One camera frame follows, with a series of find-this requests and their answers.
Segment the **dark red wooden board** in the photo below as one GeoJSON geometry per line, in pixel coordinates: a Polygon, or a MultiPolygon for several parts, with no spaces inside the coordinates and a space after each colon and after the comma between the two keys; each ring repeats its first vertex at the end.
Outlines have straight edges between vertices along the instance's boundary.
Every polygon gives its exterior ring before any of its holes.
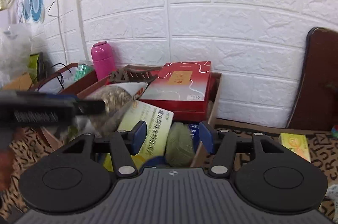
{"type": "Polygon", "coordinates": [[[337,32],[312,28],[287,128],[331,131],[337,125],[337,32]]]}

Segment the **grain-filled drawstring pouch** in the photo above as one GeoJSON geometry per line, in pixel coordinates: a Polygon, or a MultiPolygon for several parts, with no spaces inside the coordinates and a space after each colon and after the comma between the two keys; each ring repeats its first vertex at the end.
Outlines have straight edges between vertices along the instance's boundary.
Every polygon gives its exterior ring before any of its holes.
{"type": "Polygon", "coordinates": [[[103,86],[91,93],[89,99],[102,100],[105,103],[103,113],[89,117],[94,130],[102,137],[116,131],[123,115],[147,86],[145,82],[117,83],[103,86]]]}

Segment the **green cardboard box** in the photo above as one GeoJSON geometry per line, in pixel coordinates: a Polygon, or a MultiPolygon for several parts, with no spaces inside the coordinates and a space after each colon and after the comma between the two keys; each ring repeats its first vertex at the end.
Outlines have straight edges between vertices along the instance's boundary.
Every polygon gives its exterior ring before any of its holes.
{"type": "Polygon", "coordinates": [[[282,132],[279,135],[278,141],[287,149],[301,156],[301,158],[311,162],[308,141],[305,135],[282,132]]]}

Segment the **red gift box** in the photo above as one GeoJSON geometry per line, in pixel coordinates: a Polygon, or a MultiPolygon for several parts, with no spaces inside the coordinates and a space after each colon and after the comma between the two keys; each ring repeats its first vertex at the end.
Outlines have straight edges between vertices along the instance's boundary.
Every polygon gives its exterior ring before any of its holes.
{"type": "Polygon", "coordinates": [[[174,121],[206,120],[211,83],[210,61],[164,64],[140,101],[174,113],[174,121]]]}

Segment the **white plastic bag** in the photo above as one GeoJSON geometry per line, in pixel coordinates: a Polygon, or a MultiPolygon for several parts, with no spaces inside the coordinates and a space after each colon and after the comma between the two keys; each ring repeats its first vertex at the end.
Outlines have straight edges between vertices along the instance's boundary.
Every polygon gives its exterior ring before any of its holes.
{"type": "Polygon", "coordinates": [[[1,29],[1,87],[28,72],[30,54],[30,24],[11,24],[1,29]]]}

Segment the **yellow-green medicine box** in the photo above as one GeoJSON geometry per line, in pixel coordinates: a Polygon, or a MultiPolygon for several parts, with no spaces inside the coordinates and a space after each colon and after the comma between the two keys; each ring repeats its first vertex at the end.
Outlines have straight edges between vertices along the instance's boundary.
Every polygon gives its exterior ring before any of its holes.
{"type": "Polygon", "coordinates": [[[137,155],[132,160],[137,168],[141,168],[150,159],[163,157],[166,142],[174,113],[136,100],[124,114],[119,130],[130,130],[139,121],[145,121],[147,136],[137,155]]]}

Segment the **green yarn ball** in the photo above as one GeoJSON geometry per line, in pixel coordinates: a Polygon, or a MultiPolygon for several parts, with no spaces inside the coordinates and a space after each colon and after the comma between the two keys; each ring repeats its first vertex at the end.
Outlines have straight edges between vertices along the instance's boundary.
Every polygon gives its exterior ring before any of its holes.
{"type": "Polygon", "coordinates": [[[166,162],[171,167],[189,167],[194,156],[190,129],[183,123],[173,123],[166,142],[166,162]]]}

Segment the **letter-patterned beige mat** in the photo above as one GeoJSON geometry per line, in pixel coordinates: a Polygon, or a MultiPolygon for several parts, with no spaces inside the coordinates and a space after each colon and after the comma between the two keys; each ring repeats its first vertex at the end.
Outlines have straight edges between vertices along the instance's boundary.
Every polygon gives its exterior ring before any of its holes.
{"type": "Polygon", "coordinates": [[[199,124],[207,169],[151,163],[132,156],[147,125],[107,138],[82,135],[23,172],[28,210],[15,223],[329,223],[319,207],[325,175],[303,136],[274,141],[199,124]]]}

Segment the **pink thermos bottle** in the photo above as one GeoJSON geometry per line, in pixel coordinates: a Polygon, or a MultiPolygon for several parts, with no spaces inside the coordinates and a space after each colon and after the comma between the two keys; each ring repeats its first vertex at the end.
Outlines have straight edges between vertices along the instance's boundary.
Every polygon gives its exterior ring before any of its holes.
{"type": "Polygon", "coordinates": [[[94,70],[98,80],[102,80],[116,70],[113,49],[106,41],[97,42],[91,48],[94,70]]]}

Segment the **brown wooden tray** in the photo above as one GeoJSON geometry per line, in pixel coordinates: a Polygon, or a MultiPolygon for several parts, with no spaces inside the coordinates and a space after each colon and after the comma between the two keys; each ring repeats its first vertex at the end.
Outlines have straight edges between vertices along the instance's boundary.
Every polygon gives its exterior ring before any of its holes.
{"type": "MultiPolygon", "coordinates": [[[[93,67],[93,64],[90,61],[84,60],[80,61],[80,63],[87,63],[93,67]]],[[[91,73],[75,82],[74,77],[78,64],[79,63],[71,63],[67,66],[62,63],[55,64],[53,67],[61,67],[61,69],[30,87],[29,91],[77,95],[87,87],[87,84],[91,85],[98,80],[93,68],[91,73]]]]}

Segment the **brown hair claw clip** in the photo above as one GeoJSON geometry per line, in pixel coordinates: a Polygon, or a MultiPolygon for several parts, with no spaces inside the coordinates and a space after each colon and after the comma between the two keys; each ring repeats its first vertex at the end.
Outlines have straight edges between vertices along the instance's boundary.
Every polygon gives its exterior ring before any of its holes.
{"type": "Polygon", "coordinates": [[[161,68],[158,67],[137,67],[127,65],[119,68],[110,74],[106,81],[106,85],[117,83],[147,83],[153,82],[161,68]]]}

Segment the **green packet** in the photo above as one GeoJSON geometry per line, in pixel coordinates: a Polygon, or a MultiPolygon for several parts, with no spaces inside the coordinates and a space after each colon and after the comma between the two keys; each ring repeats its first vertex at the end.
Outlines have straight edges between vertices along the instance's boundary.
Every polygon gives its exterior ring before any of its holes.
{"type": "Polygon", "coordinates": [[[74,81],[77,82],[87,74],[91,73],[93,71],[93,67],[90,64],[87,63],[79,63],[76,68],[76,73],[74,77],[74,81]]]}

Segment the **brown cardboard box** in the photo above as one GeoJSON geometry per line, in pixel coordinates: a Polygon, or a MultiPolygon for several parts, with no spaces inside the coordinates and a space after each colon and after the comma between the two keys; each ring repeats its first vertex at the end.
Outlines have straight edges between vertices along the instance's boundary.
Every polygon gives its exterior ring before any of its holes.
{"type": "MultiPolygon", "coordinates": [[[[77,97],[80,99],[86,98],[94,91],[98,90],[102,87],[108,76],[102,80],[97,80],[93,82],[91,85],[87,84],[87,87],[84,88],[81,92],[77,94],[77,97]]],[[[219,72],[212,72],[211,73],[211,83],[209,85],[209,103],[207,113],[204,116],[208,122],[208,124],[214,128],[215,123],[217,120],[217,113],[218,113],[218,104],[219,104],[219,97],[221,94],[222,88],[222,74],[219,72]]],[[[174,121],[182,122],[182,123],[197,123],[192,118],[196,117],[197,113],[189,112],[186,115],[182,115],[181,113],[174,115],[174,121]]],[[[202,167],[204,161],[208,157],[208,153],[204,146],[199,143],[198,148],[196,149],[196,153],[194,159],[192,160],[190,167],[202,167]]]]}

